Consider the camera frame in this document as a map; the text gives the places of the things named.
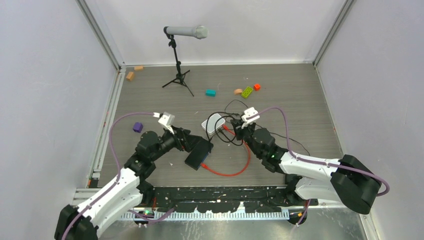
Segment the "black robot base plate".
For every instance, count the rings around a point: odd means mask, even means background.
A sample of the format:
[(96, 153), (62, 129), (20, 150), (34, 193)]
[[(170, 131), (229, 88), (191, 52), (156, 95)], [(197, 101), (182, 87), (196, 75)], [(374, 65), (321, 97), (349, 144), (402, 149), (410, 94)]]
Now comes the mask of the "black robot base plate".
[(244, 206), (246, 213), (276, 213), (280, 207), (305, 206), (304, 200), (290, 203), (284, 191), (283, 186), (155, 187), (154, 195), (138, 207), (154, 206), (158, 212), (173, 208), (176, 213), (234, 213)]

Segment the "black network switch blue ports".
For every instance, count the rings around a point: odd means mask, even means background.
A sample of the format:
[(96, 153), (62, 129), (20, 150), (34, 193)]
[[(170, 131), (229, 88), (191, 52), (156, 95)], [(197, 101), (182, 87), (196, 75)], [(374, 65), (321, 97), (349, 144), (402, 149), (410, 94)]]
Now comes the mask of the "black network switch blue ports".
[(214, 145), (211, 142), (201, 139), (189, 153), (184, 163), (197, 171), (213, 147)]

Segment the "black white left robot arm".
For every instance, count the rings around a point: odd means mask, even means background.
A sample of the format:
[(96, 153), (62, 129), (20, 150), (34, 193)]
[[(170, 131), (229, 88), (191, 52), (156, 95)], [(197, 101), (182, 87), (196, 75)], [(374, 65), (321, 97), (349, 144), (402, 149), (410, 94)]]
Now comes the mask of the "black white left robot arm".
[(97, 240), (127, 211), (148, 207), (155, 191), (146, 179), (156, 169), (155, 161), (172, 149), (191, 153), (203, 141), (190, 130), (174, 126), (162, 136), (144, 132), (134, 154), (109, 183), (77, 206), (68, 204), (61, 210), (54, 239)]

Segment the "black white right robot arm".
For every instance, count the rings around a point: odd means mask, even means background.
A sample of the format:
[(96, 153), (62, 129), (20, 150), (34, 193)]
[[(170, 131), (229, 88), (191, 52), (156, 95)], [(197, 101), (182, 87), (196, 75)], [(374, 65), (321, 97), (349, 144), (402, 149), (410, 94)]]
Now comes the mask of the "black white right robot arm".
[(324, 159), (298, 154), (278, 146), (266, 128), (244, 125), (240, 119), (230, 123), (236, 139), (246, 143), (268, 171), (286, 175), (284, 194), (289, 205), (322, 199), (341, 202), (359, 214), (370, 213), (383, 181), (356, 157), (345, 154), (341, 159)]

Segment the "white router box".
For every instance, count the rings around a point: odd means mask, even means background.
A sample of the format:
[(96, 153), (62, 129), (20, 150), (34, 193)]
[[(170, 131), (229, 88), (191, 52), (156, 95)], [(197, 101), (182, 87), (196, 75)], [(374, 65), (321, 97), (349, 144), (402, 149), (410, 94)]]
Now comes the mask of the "white router box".
[(209, 136), (213, 136), (225, 123), (226, 120), (219, 113), (214, 113), (201, 123), (201, 127)]

